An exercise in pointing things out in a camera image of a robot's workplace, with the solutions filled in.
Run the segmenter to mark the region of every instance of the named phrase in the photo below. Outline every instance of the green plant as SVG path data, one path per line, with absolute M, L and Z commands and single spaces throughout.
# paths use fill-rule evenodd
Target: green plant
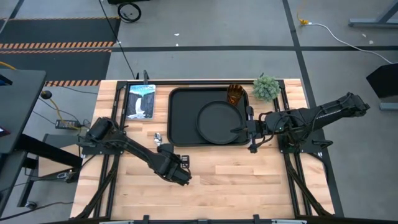
M 274 77 L 263 77 L 263 74 L 253 82 L 254 90 L 252 94 L 258 100 L 264 100 L 266 102 L 272 101 L 278 97 L 280 93 L 279 83 Z

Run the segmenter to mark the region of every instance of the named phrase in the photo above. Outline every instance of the hazard stripe tape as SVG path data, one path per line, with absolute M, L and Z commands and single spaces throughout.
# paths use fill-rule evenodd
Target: hazard stripe tape
M 72 18 L 14 18 L 10 21 L 30 21 L 30 20 L 71 20 L 71 19 L 106 19 L 106 17 L 72 17 Z M 108 19 L 120 19 L 119 16 L 111 16 Z
M 79 49 L 79 50 L 5 50 L 0 54 L 59 54 L 59 53 L 80 53 L 80 52 L 109 52 L 111 49 Z
M 113 41 L 97 42 L 56 42 L 56 43 L 0 43 L 0 49 L 51 49 L 73 47 L 112 47 Z
M 44 86 L 98 86 L 101 80 L 58 80 L 46 81 Z

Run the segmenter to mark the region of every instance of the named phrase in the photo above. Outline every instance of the black desk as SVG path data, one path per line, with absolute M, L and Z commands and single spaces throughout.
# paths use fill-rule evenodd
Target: black desk
M 0 126 L 10 132 L 0 137 L 0 190 L 9 188 L 0 192 L 1 216 L 22 167 L 32 170 L 37 167 L 37 160 L 27 158 L 29 152 L 77 168 L 81 167 L 82 159 L 22 134 L 43 88 L 45 72 L 2 69 L 0 74 L 13 81 L 11 86 L 0 86 Z M 23 198 L 29 195 L 34 180 L 29 177 L 28 182 Z

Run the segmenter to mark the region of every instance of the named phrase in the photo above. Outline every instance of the wooden table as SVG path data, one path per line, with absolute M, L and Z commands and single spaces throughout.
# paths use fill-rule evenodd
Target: wooden table
M 290 107 L 306 107 L 301 81 L 284 81 Z M 101 82 L 93 122 L 98 117 L 111 116 L 116 82 Z M 168 142 L 169 93 L 183 86 L 197 85 L 156 86 L 154 119 L 126 121 L 129 126 L 126 128 L 127 136 L 153 151 L 156 149 L 154 133 L 161 133 L 164 142 Z M 252 96 L 251 85 L 244 85 L 244 89 L 249 93 L 249 104 L 254 108 L 255 118 L 259 113 L 274 111 L 272 103 L 264 103 Z M 121 103 L 118 108 L 117 121 L 120 120 Z M 254 214 L 261 218 L 293 218 L 284 159 L 276 138 L 262 145 L 257 154 L 251 154 L 247 147 L 176 147 L 176 154 L 190 156 L 193 178 L 190 185 L 184 187 L 162 180 L 145 162 L 124 153 L 119 163 L 111 219 L 142 220 L 143 215 L 150 215 L 151 220 L 252 219 Z M 301 158 L 308 188 L 323 207 L 333 213 L 322 163 L 306 154 Z M 71 217 L 79 214 L 96 192 L 102 161 L 103 156 L 96 156 L 83 168 Z M 296 189 L 303 214 L 303 200 L 297 186 Z M 107 198 L 106 192 L 101 215 L 105 214 Z

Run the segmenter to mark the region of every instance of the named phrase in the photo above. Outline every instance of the gray floor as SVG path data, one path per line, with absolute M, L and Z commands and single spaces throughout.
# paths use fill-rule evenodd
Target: gray floor
M 319 22 L 335 35 L 354 45 L 398 45 L 398 29 L 350 28 L 352 17 L 377 17 L 392 0 L 307 0 L 300 17 Z M 11 14 L 16 0 L 5 0 L 0 17 Z M 290 0 L 293 17 L 299 0 Z M 106 6 L 109 16 L 115 6 Z M 284 45 L 292 46 L 282 1 L 279 0 L 152 0 L 139 2 L 142 18 L 135 24 L 121 24 L 124 47 L 164 47 L 201 45 Z M 99 17 L 95 0 L 25 0 L 17 17 Z M 302 46 L 339 46 L 321 27 L 298 27 Z M 398 62 L 398 52 L 378 52 Z M 217 51 L 217 52 L 129 52 L 135 72 L 146 69 L 151 78 L 255 78 L 260 73 L 277 78 L 301 78 L 295 52 Z M 398 220 L 398 152 L 395 137 L 398 113 L 378 110 L 378 98 L 365 80 L 385 62 L 362 52 L 304 52 L 305 63 L 318 104 L 343 96 L 359 94 L 371 109 L 363 118 L 344 119 L 325 128 L 327 139 L 335 142 L 330 156 L 346 217 Z M 107 79 L 128 79 L 131 74 L 121 53 L 112 53 Z M 97 87 L 79 87 L 96 91 Z M 54 100 L 62 110 L 80 121 L 91 119 L 95 96 L 52 88 Z M 56 120 L 53 110 L 38 102 L 35 111 Z M 45 133 L 59 131 L 42 118 L 32 115 L 25 133 L 41 139 Z M 16 208 L 18 191 L 13 191 L 4 216 L 24 211 Z M 75 185 L 39 182 L 30 199 L 41 205 L 72 201 Z M 57 205 L 5 223 L 43 223 L 65 220 L 70 206 Z

